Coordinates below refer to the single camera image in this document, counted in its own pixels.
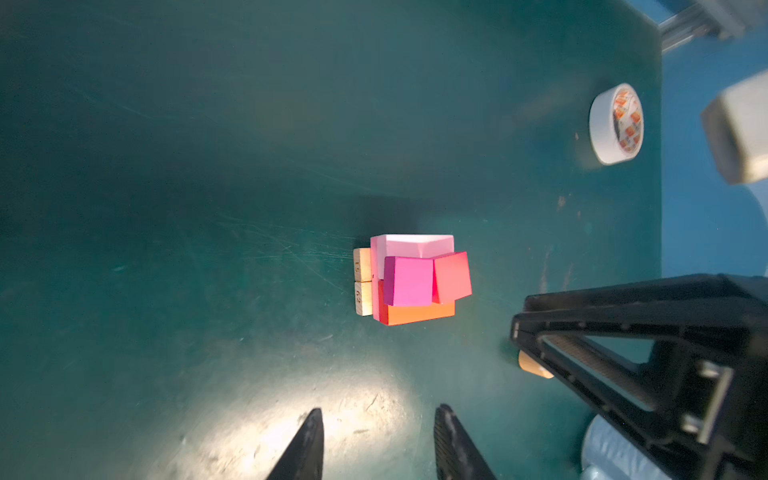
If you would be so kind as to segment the natural wood block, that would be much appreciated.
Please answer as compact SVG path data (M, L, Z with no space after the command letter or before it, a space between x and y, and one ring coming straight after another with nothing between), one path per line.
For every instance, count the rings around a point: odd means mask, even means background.
M372 286L371 281L354 283L355 310L359 316L373 315Z
M356 248L353 250L354 278L356 282L372 281L372 263L370 248Z

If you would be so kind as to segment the red wood block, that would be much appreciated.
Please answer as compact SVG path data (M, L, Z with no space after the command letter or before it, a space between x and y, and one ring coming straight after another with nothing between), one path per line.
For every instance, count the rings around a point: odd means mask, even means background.
M383 299L384 281L379 280L373 290L377 294L378 306L374 308L374 318L386 326L398 326L433 319L452 317L456 314L456 303L433 303L421 307L396 307L387 305Z

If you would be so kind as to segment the light blue mug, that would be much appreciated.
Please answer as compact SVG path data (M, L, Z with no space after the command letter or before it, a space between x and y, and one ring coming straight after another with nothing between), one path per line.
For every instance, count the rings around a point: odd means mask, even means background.
M586 430L581 467L581 479L670 480L601 416L595 416Z

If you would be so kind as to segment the aluminium corner post right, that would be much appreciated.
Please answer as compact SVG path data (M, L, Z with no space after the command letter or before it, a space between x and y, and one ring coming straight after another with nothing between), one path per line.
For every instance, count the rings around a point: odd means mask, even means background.
M696 38L740 39L767 23L763 0L662 1L672 15L659 24L661 52L686 45Z

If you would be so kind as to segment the dark pink cube block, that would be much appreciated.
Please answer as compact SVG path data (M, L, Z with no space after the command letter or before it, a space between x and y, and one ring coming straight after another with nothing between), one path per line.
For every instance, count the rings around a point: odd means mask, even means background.
M451 303L473 293L468 254L455 252L433 258L433 301Z

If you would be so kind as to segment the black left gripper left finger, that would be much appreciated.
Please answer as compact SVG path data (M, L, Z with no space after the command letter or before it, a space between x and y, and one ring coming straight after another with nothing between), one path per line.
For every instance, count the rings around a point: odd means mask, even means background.
M267 476L267 480L321 480L324 440L322 410L314 408Z

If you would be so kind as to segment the magenta cube block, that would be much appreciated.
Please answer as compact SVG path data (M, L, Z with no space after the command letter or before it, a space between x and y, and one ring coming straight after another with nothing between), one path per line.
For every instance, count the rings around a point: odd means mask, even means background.
M384 262L383 297L394 307L432 304L434 264L431 259L388 256Z

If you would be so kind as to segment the small wood cylinder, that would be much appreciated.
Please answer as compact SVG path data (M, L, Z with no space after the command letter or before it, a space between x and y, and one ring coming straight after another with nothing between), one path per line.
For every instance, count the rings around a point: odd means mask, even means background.
M524 351L520 351L518 354L519 367L528 373L545 378L552 379L553 374L546 368L542 367L534 358L526 354Z

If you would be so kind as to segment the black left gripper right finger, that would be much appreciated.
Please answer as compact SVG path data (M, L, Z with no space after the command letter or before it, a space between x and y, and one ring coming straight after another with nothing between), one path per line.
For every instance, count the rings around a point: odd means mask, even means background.
M489 465L447 404L441 404L435 410L433 440L439 480L495 479Z

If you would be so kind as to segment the light pink wood block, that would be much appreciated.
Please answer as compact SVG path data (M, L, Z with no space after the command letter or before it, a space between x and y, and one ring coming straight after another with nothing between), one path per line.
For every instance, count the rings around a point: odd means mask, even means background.
M384 234L370 239L376 278L384 279L385 258L433 258L454 252L452 235Z

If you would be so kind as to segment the white tape roll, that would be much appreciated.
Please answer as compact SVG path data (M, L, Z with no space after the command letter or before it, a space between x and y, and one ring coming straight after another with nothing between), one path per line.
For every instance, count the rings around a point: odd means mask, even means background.
M600 93L589 113L592 149L602 165L610 166L634 159L644 140L644 115L635 89L619 84Z

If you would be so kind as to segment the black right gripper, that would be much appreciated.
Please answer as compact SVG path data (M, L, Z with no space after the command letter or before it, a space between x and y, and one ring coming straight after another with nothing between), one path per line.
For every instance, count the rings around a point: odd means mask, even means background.
M740 348L766 334L767 279L725 274L531 295L511 325L520 351L671 479L767 477L767 360L663 341ZM586 336L655 341L633 363Z

